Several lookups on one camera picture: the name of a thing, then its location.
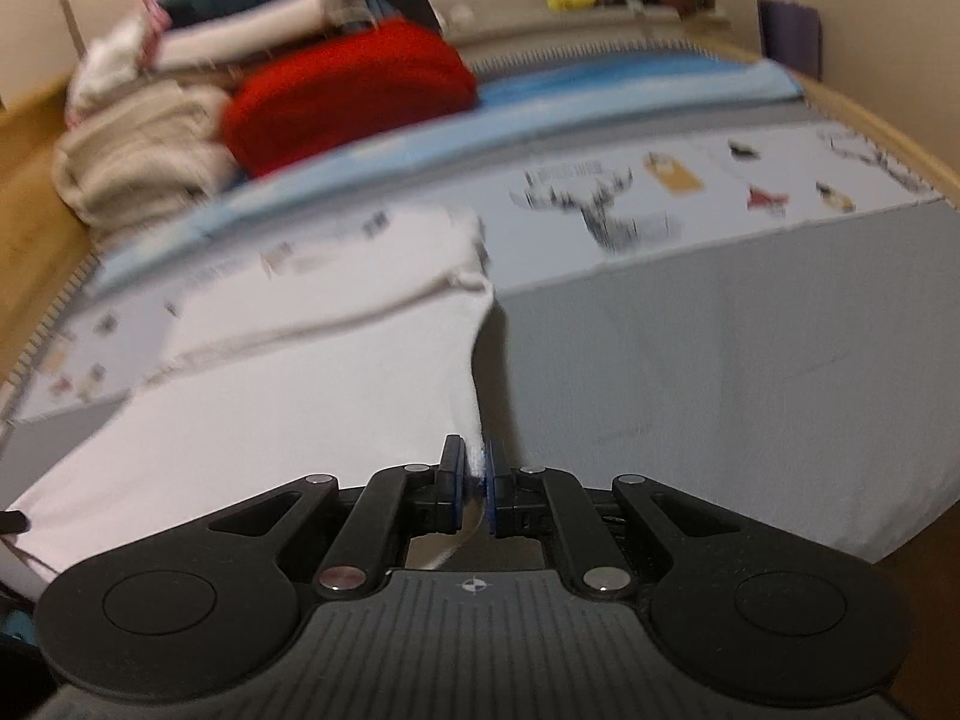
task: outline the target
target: wooden bed frame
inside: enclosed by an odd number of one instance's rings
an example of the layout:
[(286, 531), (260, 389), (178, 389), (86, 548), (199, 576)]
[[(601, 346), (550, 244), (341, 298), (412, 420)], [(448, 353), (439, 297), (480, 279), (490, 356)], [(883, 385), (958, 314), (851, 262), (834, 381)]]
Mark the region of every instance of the wooden bed frame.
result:
[[(685, 37), (718, 56), (757, 60), (690, 25)], [(960, 175), (887, 122), (816, 81), (798, 76), (810, 103), (890, 151), (960, 203)], [(0, 114), (0, 382), (68, 279), (90, 254), (85, 228), (56, 196), (50, 158), (64, 132), (64, 83)], [(918, 718), (960, 716), (960, 505), (881, 564), (914, 615), (913, 649), (894, 695)]]

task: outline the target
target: textured grip plate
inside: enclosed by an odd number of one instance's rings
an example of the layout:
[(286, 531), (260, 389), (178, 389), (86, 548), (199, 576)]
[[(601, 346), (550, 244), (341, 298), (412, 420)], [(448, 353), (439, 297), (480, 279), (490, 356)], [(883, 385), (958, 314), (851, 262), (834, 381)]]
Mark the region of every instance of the textured grip plate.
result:
[(219, 695), (117, 704), (63, 688), (41, 720), (902, 720), (880, 696), (771, 709), (698, 685), (630, 608), (578, 598), (551, 570), (395, 571), (370, 598), (322, 605), (271, 666)]

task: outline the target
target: white towel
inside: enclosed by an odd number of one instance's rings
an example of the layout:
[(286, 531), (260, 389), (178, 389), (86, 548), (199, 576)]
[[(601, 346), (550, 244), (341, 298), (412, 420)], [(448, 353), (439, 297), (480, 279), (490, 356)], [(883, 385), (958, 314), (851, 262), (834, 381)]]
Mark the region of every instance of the white towel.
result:
[(157, 0), (141, 0), (110, 33), (90, 43), (66, 91), (68, 127), (103, 109), (113, 90), (135, 80), (154, 58), (170, 17)]
[(167, 32), (154, 69), (175, 70), (243, 59), (333, 26), (344, 0), (274, 0), (235, 16)]
[(131, 95), (58, 141), (56, 191), (102, 246), (171, 218), (237, 175), (229, 150), (210, 142), (227, 103), (220, 89), (174, 81)]
[[(27, 490), (14, 546), (44, 579), (311, 473), (342, 488), (434, 464), (449, 433), (482, 469), (470, 359), (493, 301), (472, 214), (389, 212), (373, 237), (251, 266), (181, 307), (114, 420)], [(220, 348), (205, 365), (169, 365)]]

